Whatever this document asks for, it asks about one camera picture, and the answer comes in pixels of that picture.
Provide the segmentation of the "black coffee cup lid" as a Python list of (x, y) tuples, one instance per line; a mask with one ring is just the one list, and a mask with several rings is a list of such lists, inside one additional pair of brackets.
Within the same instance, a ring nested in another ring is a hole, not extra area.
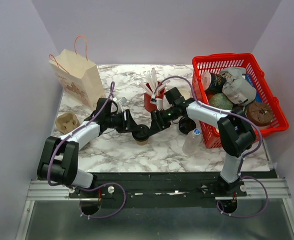
[(137, 125), (137, 128), (132, 132), (135, 141), (143, 142), (149, 139), (149, 127), (144, 124)]

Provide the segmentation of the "brown paper coffee cup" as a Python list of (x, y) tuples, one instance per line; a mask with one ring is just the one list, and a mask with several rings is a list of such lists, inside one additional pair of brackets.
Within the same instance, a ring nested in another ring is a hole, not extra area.
[(144, 140), (144, 141), (136, 140), (136, 143), (140, 146), (144, 146), (144, 145), (148, 144), (148, 140)]

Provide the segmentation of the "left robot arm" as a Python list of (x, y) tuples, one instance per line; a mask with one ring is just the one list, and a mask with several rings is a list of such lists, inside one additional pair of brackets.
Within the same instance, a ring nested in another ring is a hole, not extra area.
[(37, 169), (38, 178), (53, 186), (80, 187), (81, 193), (88, 198), (97, 193), (93, 174), (78, 169), (79, 150), (107, 129), (131, 133), (137, 142), (149, 139), (148, 126), (136, 124), (128, 109), (111, 112), (112, 103), (107, 98), (98, 99), (96, 110), (79, 127), (62, 137), (46, 139)]

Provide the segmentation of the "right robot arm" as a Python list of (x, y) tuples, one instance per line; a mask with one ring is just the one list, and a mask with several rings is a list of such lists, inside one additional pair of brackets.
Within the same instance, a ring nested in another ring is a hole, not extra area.
[(185, 117), (198, 120), (219, 130), (220, 142), (226, 152), (223, 168), (217, 179), (217, 191), (228, 196), (240, 180), (245, 151), (256, 141), (256, 134), (242, 110), (224, 111), (196, 99), (185, 99), (174, 87), (165, 93), (172, 107), (151, 112), (149, 136), (170, 127), (171, 121)]

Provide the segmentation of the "paper takeout bag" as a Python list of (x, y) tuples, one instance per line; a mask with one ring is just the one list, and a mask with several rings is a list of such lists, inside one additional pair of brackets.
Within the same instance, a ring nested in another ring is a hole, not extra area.
[(64, 49), (58, 56), (50, 54), (49, 63), (64, 92), (95, 110), (98, 99), (105, 97), (97, 65), (87, 55), (77, 53), (76, 49)]

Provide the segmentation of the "red straw cup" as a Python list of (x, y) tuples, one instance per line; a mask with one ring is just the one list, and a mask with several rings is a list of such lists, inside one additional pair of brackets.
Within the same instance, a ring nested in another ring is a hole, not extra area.
[[(149, 89), (149, 91), (144, 92), (144, 108), (146, 111), (151, 112), (153, 110), (157, 110), (157, 105), (151, 103), (151, 95), (149, 94), (151, 91), (151, 87), (149, 83), (145, 84), (145, 87)], [(160, 93), (157, 95), (158, 98), (163, 99), (165, 93), (165, 88), (163, 88)]]

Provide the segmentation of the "stack of black lids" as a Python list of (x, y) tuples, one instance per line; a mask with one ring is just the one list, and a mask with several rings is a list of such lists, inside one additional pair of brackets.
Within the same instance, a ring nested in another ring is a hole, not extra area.
[(190, 118), (182, 117), (178, 123), (178, 129), (181, 133), (187, 135), (190, 131), (196, 128), (196, 123)]

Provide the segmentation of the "clear plastic water bottle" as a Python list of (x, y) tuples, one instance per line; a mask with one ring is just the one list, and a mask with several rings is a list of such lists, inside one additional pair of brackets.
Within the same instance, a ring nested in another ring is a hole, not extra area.
[(187, 134), (185, 142), (182, 146), (182, 151), (184, 154), (191, 156), (198, 149), (198, 146), (202, 140), (201, 130), (195, 128)]

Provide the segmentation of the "cardboard cup carrier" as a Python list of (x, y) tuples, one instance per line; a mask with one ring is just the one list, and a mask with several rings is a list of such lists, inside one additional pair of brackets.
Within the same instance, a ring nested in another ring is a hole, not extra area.
[(57, 130), (62, 134), (68, 134), (80, 126), (77, 116), (72, 112), (64, 113), (56, 118)]

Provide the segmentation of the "green melon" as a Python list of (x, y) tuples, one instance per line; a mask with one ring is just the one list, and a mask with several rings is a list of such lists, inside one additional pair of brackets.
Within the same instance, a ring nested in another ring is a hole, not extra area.
[(217, 93), (209, 100), (209, 105), (223, 110), (232, 110), (233, 103), (223, 93)]

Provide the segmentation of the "dark chip canister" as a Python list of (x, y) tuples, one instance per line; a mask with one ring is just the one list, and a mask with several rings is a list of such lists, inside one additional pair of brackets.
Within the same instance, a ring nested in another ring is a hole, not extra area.
[(219, 74), (205, 71), (201, 75), (201, 82), (206, 93), (218, 94), (222, 93), (226, 78)]

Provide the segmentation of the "grey crumpled bag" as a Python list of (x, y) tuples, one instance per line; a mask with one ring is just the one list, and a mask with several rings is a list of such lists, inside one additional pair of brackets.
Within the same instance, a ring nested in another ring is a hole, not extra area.
[(227, 67), (219, 72), (226, 79), (222, 92), (235, 105), (246, 106), (256, 97), (256, 89), (245, 79), (243, 67)]

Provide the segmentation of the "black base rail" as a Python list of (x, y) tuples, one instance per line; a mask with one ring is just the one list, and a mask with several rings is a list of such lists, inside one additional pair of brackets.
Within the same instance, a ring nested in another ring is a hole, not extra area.
[(94, 186), (101, 190), (75, 190), (69, 197), (82, 203), (101, 203), (103, 208), (215, 207), (216, 200), (246, 196), (237, 181), (227, 186), (219, 172), (110, 172), (95, 173)]

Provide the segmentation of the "aluminium frame rail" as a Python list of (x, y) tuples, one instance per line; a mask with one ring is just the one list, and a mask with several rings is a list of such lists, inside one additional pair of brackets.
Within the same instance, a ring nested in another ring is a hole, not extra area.
[[(261, 183), (253, 179), (244, 180), (244, 187), (246, 196), (243, 199), (262, 199), (265, 195), (268, 195), (270, 199), (286, 199), (290, 198), (291, 194), (289, 187), (285, 179), (261, 179)], [(158, 197), (158, 196), (183, 196), (186, 197), (190, 191), (174, 191), (174, 192), (155, 192), (155, 193), (142, 193), (134, 192), (127, 193), (127, 198), (131, 199), (134, 197)], [(32, 181), (29, 186), (28, 201), (97, 201), (96, 197), (81, 196), (77, 193), (72, 196), (71, 190), (64, 186), (50, 187), (44, 181), (36, 180)]]

